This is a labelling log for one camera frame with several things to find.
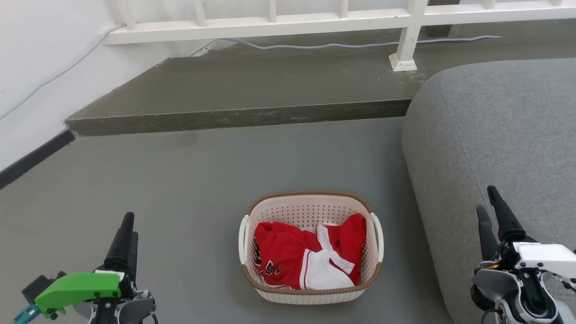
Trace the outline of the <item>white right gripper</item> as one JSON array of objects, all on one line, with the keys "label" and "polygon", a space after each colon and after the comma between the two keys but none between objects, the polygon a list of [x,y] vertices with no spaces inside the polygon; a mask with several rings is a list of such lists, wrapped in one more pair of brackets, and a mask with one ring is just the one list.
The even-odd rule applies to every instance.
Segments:
[{"label": "white right gripper", "polygon": [[498,223],[498,239],[483,205],[477,206],[478,232],[481,244],[481,270],[503,272],[515,277],[524,273],[549,273],[560,279],[576,278],[576,256],[561,244],[530,242],[523,226],[495,186],[487,187],[488,199]]}]

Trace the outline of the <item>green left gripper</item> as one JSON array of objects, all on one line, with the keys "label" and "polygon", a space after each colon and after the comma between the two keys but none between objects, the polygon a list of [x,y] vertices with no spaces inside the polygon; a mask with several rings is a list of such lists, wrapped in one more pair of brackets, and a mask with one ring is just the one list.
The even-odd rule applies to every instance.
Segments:
[{"label": "green left gripper", "polygon": [[127,212],[104,260],[104,269],[59,274],[43,281],[35,305],[43,316],[65,314],[66,307],[87,304],[89,316],[119,316],[135,297],[139,234]]}]

